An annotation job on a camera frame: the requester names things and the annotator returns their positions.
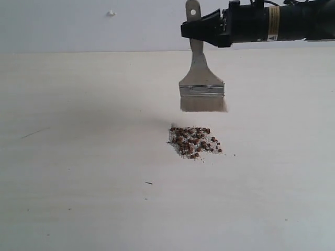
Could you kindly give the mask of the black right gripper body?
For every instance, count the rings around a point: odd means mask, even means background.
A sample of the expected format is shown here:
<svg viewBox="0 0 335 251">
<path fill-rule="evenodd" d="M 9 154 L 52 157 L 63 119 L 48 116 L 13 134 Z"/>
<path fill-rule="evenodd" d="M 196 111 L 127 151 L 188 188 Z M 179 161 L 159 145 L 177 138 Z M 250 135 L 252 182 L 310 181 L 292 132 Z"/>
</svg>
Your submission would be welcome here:
<svg viewBox="0 0 335 251">
<path fill-rule="evenodd" d="M 251 1 L 241 5 L 230 1 L 220 11 L 218 46 L 230 47 L 234 43 L 279 41 L 280 6 L 272 1 Z"/>
</svg>

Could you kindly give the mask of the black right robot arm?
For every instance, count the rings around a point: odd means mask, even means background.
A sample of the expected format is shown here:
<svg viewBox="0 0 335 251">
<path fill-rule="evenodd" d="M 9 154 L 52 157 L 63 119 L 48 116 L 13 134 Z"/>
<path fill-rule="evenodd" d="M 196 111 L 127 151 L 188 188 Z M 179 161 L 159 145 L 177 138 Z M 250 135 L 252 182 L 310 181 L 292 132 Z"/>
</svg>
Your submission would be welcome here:
<svg viewBox="0 0 335 251">
<path fill-rule="evenodd" d="M 234 43 L 334 40 L 334 1 L 268 3 L 269 7 L 266 1 L 251 1 L 249 5 L 230 1 L 227 9 L 202 16 L 198 1 L 187 1 L 195 14 L 187 12 L 181 35 L 219 48 Z"/>
</svg>

